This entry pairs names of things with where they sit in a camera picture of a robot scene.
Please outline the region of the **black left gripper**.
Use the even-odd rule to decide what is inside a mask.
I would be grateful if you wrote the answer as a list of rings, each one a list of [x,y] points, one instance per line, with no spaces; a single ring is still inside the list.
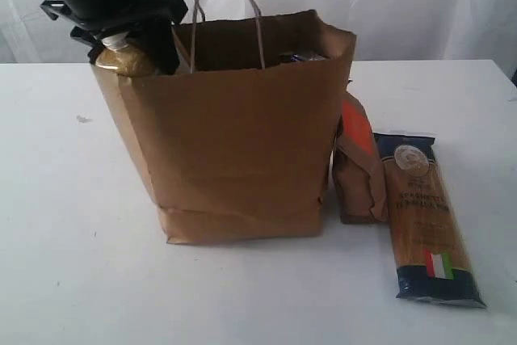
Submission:
[[[41,10],[52,20],[67,19],[74,26],[69,36],[90,48],[99,45],[91,34],[132,26],[128,40],[151,60],[161,74],[179,67],[172,23],[187,13],[184,0],[44,0]]]

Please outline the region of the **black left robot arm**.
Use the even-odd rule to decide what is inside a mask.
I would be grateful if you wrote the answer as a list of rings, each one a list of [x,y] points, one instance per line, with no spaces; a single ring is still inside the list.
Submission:
[[[179,67],[172,33],[187,13],[184,0],[44,0],[41,9],[52,20],[73,24],[73,40],[90,46],[94,62],[107,47],[107,39],[121,36],[140,50],[162,74]]]

